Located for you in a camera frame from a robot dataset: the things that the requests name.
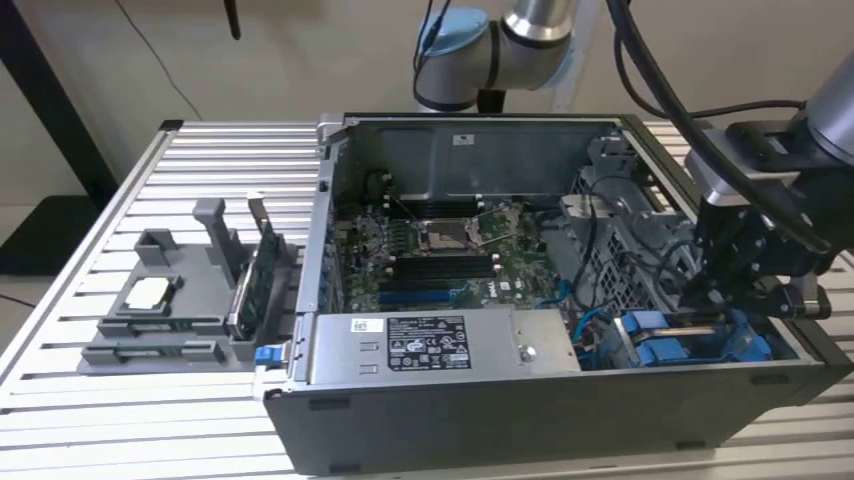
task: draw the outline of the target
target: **black cable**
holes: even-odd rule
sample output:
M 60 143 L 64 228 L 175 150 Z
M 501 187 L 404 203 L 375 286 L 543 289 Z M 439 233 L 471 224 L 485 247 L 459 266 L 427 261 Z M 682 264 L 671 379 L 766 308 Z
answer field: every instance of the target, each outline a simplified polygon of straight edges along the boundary
M 619 76 L 619 81 L 623 84 L 626 93 L 631 97 L 631 100 L 635 102 L 635 104 L 650 115 L 658 118 L 670 118 L 664 112 L 662 112 L 646 101 L 646 99 L 635 90 L 634 85 L 631 84 L 631 78 L 628 77 L 628 72 L 626 71 L 626 62 L 623 60 L 623 43 L 619 40 L 619 35 L 616 34 L 616 32 L 614 32 L 614 63 L 616 65 L 616 75 Z M 731 113 L 747 112 L 750 110 L 762 110 L 766 108 L 796 108 L 798 110 L 803 110 L 803 108 L 806 108 L 806 102 L 799 100 L 762 100 L 758 102 L 739 103 L 727 107 L 711 108 L 708 110 L 698 110 L 695 112 L 688 112 L 688 115 L 691 115 L 691 117 L 694 118 L 708 118 L 716 117 L 719 115 L 728 115 Z
M 759 213 L 776 224 L 779 232 L 811 252 L 818 254 L 827 253 L 830 244 L 818 236 L 803 219 L 786 209 L 782 202 L 775 202 L 766 194 L 759 192 L 750 179 L 730 163 L 716 145 L 699 129 L 643 42 L 626 0 L 607 0 L 607 5 L 614 27 L 640 76 L 691 148 L 723 181 L 744 197 L 744 200 L 752 204 Z
M 172 79 L 172 74 L 169 73 L 169 69 L 165 68 L 165 63 L 163 63 L 163 59 L 160 58 L 160 55 L 157 55 L 157 51 L 155 50 L 155 47 L 152 47 L 151 42 L 148 41 L 148 38 L 145 38 L 145 35 L 143 34 L 141 30 L 136 26 L 136 23 L 133 22 L 133 19 L 131 18 L 131 15 L 128 14 L 128 11 L 124 9 L 124 5 L 121 5 L 121 1 L 120 0 L 113 0 L 113 1 L 116 2 L 116 6 L 119 7 L 119 10 L 121 10 L 121 14 L 124 15 L 124 18 L 128 20 L 128 23 L 131 24 L 131 27 L 136 31 L 136 34 L 139 35 L 139 38 L 143 40 L 143 43 L 145 43 L 145 46 L 148 47 L 148 50 L 151 50 L 151 53 L 155 56 L 155 59 L 157 60 L 157 63 L 160 64 L 160 68 L 163 69 L 163 73 L 165 74 L 165 78 L 169 81 L 169 85 L 172 85 L 172 88 L 175 89 L 177 94 L 184 99 L 184 102 L 187 102 L 187 105 L 192 109 L 192 112 L 196 114 L 196 117 L 199 118 L 199 121 L 204 120 L 201 118 L 201 114 L 199 113 L 199 110 L 196 109 L 196 106 L 192 104 L 192 102 L 187 98 L 187 95 L 184 95 L 184 92 L 181 92 L 181 89 L 177 88 L 177 85 L 175 84 L 175 80 Z
M 2 293 L 0 293 L 0 298 L 2 298 L 4 300 L 8 300 L 9 302 L 14 302 L 14 303 L 17 303 L 20 305 L 24 305 L 25 307 L 36 308 L 36 305 L 33 303 L 29 303 L 29 302 L 21 300 L 20 298 L 9 297 L 8 295 L 4 295 Z
M 670 247 L 667 247 L 667 250 L 664 250 L 664 254 L 662 255 L 663 261 L 658 264 L 658 267 L 655 267 L 655 272 L 652 273 L 652 288 L 655 288 L 655 293 L 660 297 L 662 301 L 667 304 L 667 308 L 672 312 L 676 311 L 676 306 L 670 301 L 670 296 L 664 293 L 664 289 L 662 288 L 662 273 L 667 268 L 667 263 L 670 262 L 670 257 L 672 256 L 674 252 L 679 248 L 688 245 L 691 245 L 690 240 L 679 240 Z
M 587 229 L 587 245 L 584 246 L 584 253 L 582 254 L 582 264 L 575 272 L 575 278 L 572 278 L 572 283 L 570 284 L 570 293 L 572 294 L 572 301 L 575 305 L 582 310 L 590 310 L 590 306 L 582 302 L 580 297 L 578 296 L 578 287 L 582 283 L 582 277 L 584 272 L 587 271 L 587 266 L 590 265 L 590 260 L 592 259 L 592 250 L 595 248 L 596 243 L 596 233 L 599 229 L 599 221 L 596 219 L 596 209 L 592 206 L 592 197 L 587 195 L 587 201 L 590 203 L 590 228 Z M 592 291 L 592 299 L 595 300 L 596 291 Z
M 417 31 L 417 42 L 415 43 L 415 53 L 412 53 L 412 71 L 417 70 L 417 52 L 421 49 L 421 39 L 424 38 L 424 30 L 427 29 L 427 21 L 429 20 L 429 12 L 432 10 L 432 0 L 427 1 L 427 10 L 424 11 L 424 20 L 421 28 Z
M 429 57 L 427 56 L 427 51 L 432 47 L 432 44 L 436 42 L 436 37 L 439 36 L 439 30 L 441 29 L 441 22 L 444 21 L 444 14 L 447 13 L 449 6 L 451 6 L 451 0 L 444 0 L 444 5 L 441 5 L 441 10 L 439 11 L 439 15 L 436 16 L 436 21 L 432 22 L 432 25 L 429 26 L 429 30 L 427 30 L 427 35 L 424 36 L 423 43 L 420 45 L 421 54 L 417 58 L 417 62 L 415 65 L 415 75 L 412 75 L 412 96 L 415 98 L 417 98 L 417 77 L 420 77 L 421 70 L 424 69 L 424 64 L 429 59 Z

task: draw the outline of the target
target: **slotted metal table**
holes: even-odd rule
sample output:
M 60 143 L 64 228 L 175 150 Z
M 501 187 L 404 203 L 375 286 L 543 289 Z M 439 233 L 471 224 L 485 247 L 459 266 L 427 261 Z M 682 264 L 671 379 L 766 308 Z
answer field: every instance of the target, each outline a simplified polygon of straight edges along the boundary
M 675 129 L 662 122 L 648 127 L 682 162 L 688 147 Z M 263 192 L 275 228 L 304 244 L 315 148 L 312 123 L 185 123 L 157 133 L 0 357 L 0 478 L 303 478 L 252 399 L 252 373 L 85 377 L 74 369 L 97 317 L 106 314 L 136 263 L 132 247 L 143 229 L 169 228 L 179 243 L 207 242 L 191 216 L 197 198 L 225 198 L 225 222 L 244 242 L 253 242 L 245 195 Z M 822 283 L 835 311 L 823 327 L 854 353 L 851 256 L 838 258 Z M 369 478 L 626 476 L 854 478 L 854 377 L 808 405 L 768 412 L 715 450 Z

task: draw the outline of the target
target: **blue clip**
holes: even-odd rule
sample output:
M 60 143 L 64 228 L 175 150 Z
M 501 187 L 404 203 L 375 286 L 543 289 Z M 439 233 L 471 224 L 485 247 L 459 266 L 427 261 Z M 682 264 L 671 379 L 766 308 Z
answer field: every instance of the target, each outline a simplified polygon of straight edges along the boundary
M 265 345 L 255 349 L 255 365 L 280 367 L 284 363 L 284 349 L 281 345 Z

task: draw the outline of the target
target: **open computer chassis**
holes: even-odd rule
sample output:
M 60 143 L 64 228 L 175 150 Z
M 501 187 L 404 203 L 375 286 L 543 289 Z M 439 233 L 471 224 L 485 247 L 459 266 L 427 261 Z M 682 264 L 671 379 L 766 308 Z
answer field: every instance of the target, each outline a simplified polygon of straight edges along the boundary
M 319 133 L 285 380 L 260 382 L 300 473 L 708 448 L 850 372 L 815 322 L 679 308 L 699 195 L 636 118 Z

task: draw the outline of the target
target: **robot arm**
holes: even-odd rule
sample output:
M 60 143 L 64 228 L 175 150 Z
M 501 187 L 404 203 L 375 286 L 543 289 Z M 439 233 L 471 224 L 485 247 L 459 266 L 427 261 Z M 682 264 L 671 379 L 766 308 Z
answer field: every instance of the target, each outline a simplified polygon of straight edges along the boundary
M 830 303 L 816 276 L 854 247 L 854 54 L 788 122 L 735 123 L 726 131 L 704 133 L 763 194 L 800 216 L 830 248 L 812 252 L 780 233 L 692 152 L 686 163 L 704 197 L 695 230 L 703 269 L 686 285 L 683 305 L 703 308 L 718 297 L 735 308 L 779 318 L 827 318 Z M 774 276 L 791 281 L 758 286 Z
M 416 55 L 412 93 L 419 109 L 459 112 L 475 103 L 481 107 L 485 92 L 546 84 L 567 61 L 572 6 L 571 0 L 517 0 L 491 22 L 473 8 L 443 8 L 433 14 Z

